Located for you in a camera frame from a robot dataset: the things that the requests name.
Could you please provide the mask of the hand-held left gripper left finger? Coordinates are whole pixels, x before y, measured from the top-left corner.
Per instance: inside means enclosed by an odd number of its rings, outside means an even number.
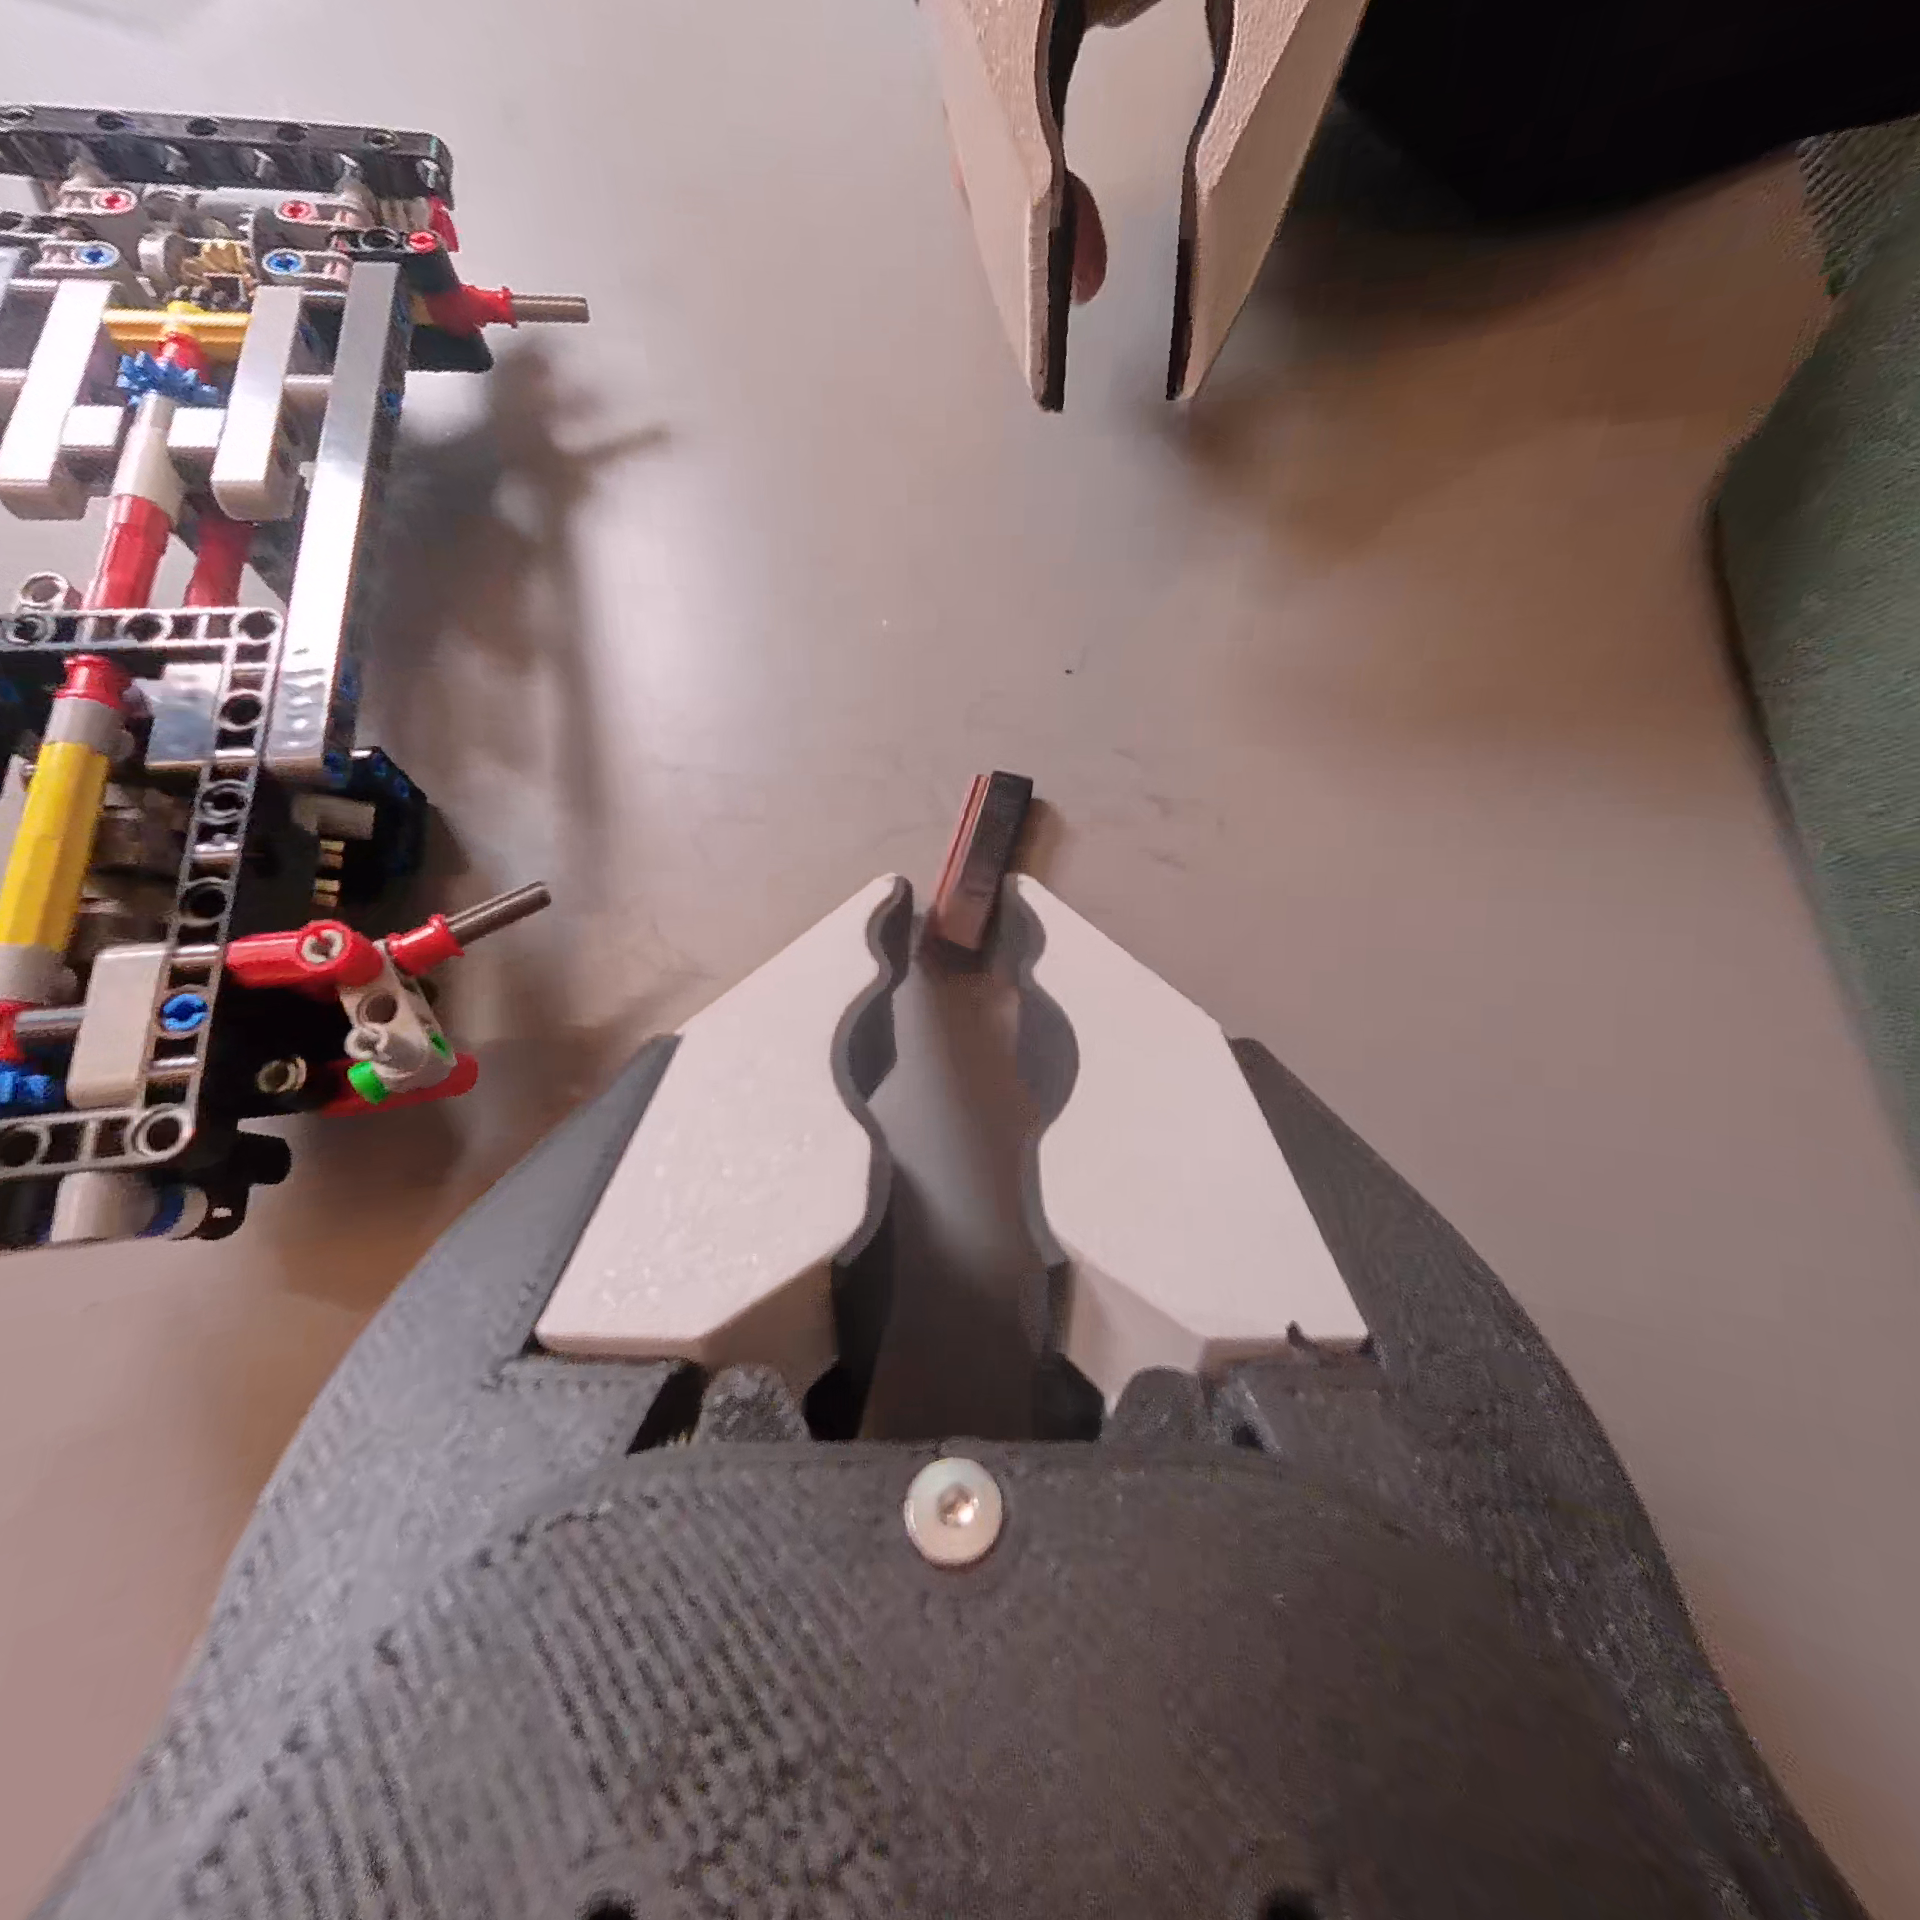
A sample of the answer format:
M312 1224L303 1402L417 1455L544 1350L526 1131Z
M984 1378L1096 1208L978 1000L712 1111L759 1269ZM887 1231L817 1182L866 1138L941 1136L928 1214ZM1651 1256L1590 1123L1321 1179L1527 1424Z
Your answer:
M891 1189L872 1094L913 895L885 874L683 1021L536 1324L575 1359L867 1372Z

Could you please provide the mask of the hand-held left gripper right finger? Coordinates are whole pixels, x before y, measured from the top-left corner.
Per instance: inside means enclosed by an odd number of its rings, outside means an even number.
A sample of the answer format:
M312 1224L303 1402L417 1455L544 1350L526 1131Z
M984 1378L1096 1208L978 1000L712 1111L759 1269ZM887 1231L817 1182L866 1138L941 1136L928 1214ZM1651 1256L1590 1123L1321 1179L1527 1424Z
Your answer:
M1078 1376L1223 1376L1355 1352L1347 1283L1217 1019L1029 876L1009 877L1017 1062L1040 1114L1023 1216Z

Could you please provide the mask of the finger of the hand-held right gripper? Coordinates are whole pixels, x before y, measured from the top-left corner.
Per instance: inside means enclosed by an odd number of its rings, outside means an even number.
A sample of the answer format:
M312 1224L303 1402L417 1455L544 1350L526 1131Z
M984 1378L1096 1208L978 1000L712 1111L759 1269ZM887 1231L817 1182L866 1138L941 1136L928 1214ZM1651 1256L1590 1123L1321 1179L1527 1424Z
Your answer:
M1361 3L1210 3L1213 77L1184 157L1168 398L1198 396L1287 218Z
M933 69L976 258L1032 403L1064 405L1074 206L1064 93L1075 3L925 3Z

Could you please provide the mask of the black and brown lego piece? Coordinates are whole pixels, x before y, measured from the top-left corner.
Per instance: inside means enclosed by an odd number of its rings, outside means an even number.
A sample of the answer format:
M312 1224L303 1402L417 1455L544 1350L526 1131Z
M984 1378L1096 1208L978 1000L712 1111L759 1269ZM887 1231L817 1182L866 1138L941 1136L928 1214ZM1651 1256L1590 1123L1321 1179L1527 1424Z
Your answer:
M922 943L974 962L989 943L1001 885L1017 864L1035 783L1029 774L974 774L922 917Z

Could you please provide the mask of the lego car chassis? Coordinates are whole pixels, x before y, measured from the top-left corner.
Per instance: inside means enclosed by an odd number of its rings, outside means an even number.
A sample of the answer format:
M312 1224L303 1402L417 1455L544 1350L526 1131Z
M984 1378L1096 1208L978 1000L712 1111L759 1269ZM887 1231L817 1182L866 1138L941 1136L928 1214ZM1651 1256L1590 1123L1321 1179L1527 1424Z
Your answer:
M408 375L590 306L463 277L427 132L9 102L1 162L5 514L102 510L5 592L1 1243L217 1242L262 1123L472 1091L429 979L551 902L398 923L354 728Z

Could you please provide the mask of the green upholstered chair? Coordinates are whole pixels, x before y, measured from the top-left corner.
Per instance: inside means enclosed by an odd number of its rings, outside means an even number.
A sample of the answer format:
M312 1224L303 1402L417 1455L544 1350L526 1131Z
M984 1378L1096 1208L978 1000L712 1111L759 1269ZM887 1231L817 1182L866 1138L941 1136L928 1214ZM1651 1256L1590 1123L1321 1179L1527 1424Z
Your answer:
M1712 506L1767 782L1918 1160L1918 124L1798 151L1829 317Z

